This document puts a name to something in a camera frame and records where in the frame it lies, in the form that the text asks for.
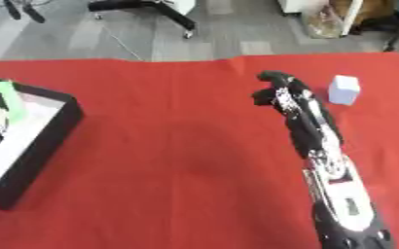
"red fabric surface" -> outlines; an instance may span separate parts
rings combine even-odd
[[[399,54],[247,56],[214,62],[0,62],[0,77],[74,94],[86,118],[17,208],[0,249],[319,248],[308,189],[280,117],[249,95],[265,69],[321,96],[399,248]]]

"white cabinet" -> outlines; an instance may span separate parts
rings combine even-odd
[[[309,4],[309,0],[273,0],[278,1],[284,13],[299,13]]]
[[[163,2],[181,15],[187,15],[197,4],[197,0],[163,0]]]

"chair base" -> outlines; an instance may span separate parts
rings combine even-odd
[[[181,15],[176,10],[167,6],[163,1],[97,1],[88,3],[88,9],[90,12],[104,12],[104,11],[115,11],[115,10],[124,10],[124,9],[138,9],[138,8],[146,8],[151,7],[160,12],[163,16],[166,16],[177,24],[182,26],[185,29],[184,38],[189,39],[193,36],[194,31],[196,30],[197,24],[187,18],[184,15]]]

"black office chair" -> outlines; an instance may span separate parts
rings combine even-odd
[[[101,15],[98,12],[151,7],[184,27],[183,37],[186,39],[191,38],[194,35],[197,24],[169,7],[166,3],[170,3],[170,0],[102,0],[89,3],[88,8],[90,12],[95,12],[95,18],[101,19]]]
[[[366,19],[359,26],[353,27],[351,34],[361,34],[364,31],[386,31],[394,35],[386,42],[383,51],[395,51],[395,46],[399,41],[399,12],[384,18]]]

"chair wheel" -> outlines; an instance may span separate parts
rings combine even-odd
[[[194,36],[194,30],[186,30],[184,31],[183,38],[191,39]]]
[[[95,13],[95,14],[93,14],[93,18],[95,18],[97,20],[101,20],[102,19],[102,15],[98,14],[98,13]]]
[[[382,51],[383,52],[393,52],[393,51],[395,51],[395,48],[393,46],[390,46],[390,45],[386,44],[384,46],[384,48],[382,49]]]

